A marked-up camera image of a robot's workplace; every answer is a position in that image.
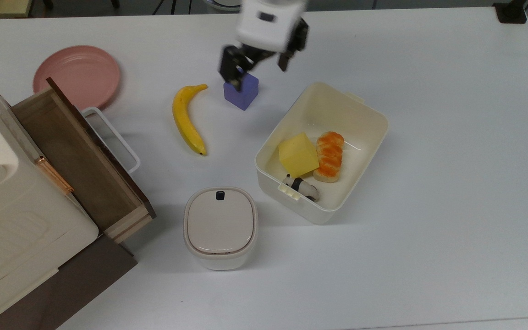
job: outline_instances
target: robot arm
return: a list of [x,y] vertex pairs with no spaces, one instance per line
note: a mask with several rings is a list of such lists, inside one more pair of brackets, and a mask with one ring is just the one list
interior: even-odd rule
[[300,17],[306,0],[243,0],[237,24],[241,47],[224,47],[220,74],[239,92],[243,76],[258,62],[279,53],[278,66],[286,71],[295,52],[303,50],[308,25]]

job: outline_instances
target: black button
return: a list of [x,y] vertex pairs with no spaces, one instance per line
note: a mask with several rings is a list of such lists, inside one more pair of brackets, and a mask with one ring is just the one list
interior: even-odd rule
[[276,15],[272,15],[271,13],[258,12],[258,18],[262,19],[262,21],[267,21],[267,22],[276,21]]

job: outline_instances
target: pink plate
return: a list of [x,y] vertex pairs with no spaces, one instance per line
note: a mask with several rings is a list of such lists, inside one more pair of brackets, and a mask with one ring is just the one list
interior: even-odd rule
[[48,87],[51,77],[79,110],[103,107],[115,94],[120,71],[115,59],[93,46],[73,46],[50,55],[34,75],[34,93]]

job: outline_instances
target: white plastic drawer unit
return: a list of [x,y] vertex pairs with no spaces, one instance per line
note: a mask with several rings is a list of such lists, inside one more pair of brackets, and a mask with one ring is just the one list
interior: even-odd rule
[[49,83],[13,107],[0,96],[0,313],[101,232],[121,242],[155,216],[82,115]]

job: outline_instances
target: wooden drawer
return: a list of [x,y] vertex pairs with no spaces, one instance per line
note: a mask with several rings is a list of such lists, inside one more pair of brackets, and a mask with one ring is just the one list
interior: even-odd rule
[[148,198],[58,86],[11,107],[72,195],[109,238],[119,243],[154,218]]

